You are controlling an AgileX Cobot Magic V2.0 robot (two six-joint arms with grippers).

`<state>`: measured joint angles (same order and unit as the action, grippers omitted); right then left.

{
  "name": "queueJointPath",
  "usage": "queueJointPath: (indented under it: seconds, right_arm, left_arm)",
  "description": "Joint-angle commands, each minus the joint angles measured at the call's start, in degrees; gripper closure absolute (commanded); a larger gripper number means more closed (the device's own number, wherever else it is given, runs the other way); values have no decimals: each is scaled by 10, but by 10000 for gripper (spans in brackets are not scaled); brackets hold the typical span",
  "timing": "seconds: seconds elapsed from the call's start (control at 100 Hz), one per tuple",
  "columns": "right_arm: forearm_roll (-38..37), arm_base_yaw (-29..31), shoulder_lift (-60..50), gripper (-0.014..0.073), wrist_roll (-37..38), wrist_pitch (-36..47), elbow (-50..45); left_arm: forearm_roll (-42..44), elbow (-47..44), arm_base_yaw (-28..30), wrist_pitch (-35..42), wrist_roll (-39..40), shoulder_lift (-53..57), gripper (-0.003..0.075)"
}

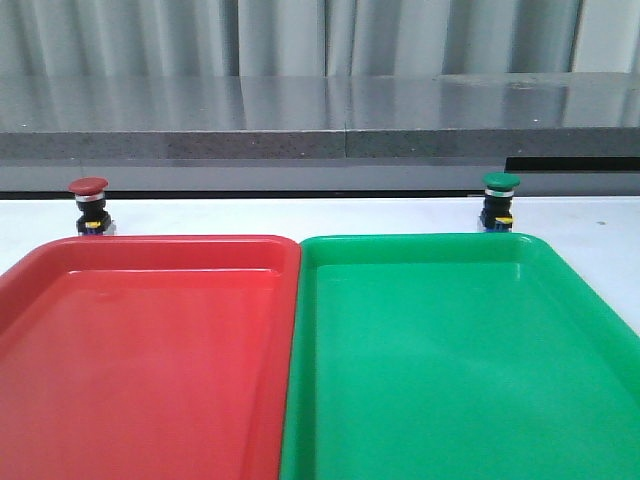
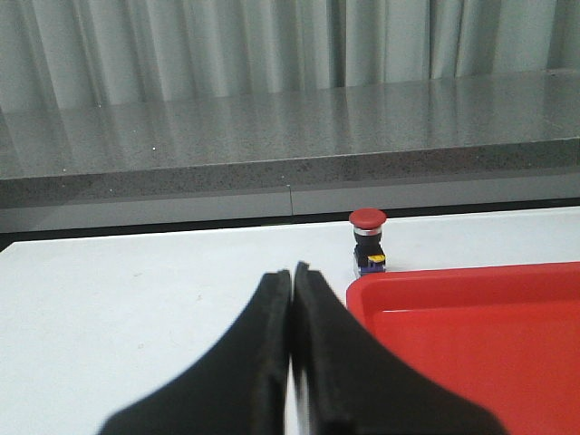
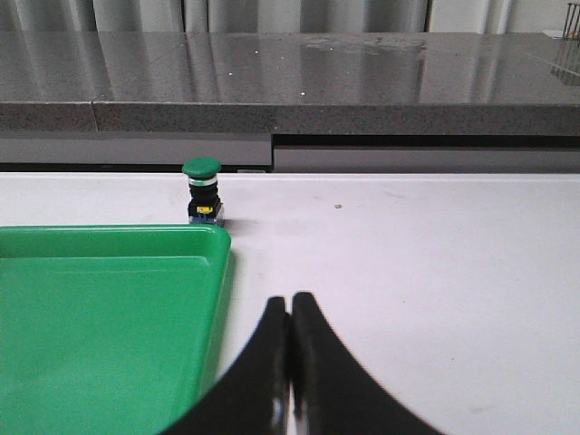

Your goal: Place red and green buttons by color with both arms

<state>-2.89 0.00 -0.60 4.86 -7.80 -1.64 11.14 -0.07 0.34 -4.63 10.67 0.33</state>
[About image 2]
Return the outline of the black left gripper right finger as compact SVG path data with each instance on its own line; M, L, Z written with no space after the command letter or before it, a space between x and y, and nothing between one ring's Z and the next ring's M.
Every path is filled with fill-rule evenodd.
M295 270L291 326L304 434L505 433L491 412L382 346L306 263Z

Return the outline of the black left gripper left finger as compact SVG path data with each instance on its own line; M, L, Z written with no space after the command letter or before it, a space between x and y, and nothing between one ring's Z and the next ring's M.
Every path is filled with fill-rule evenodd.
M103 434L282 434L291 276L267 273L229 329L180 376L105 421Z

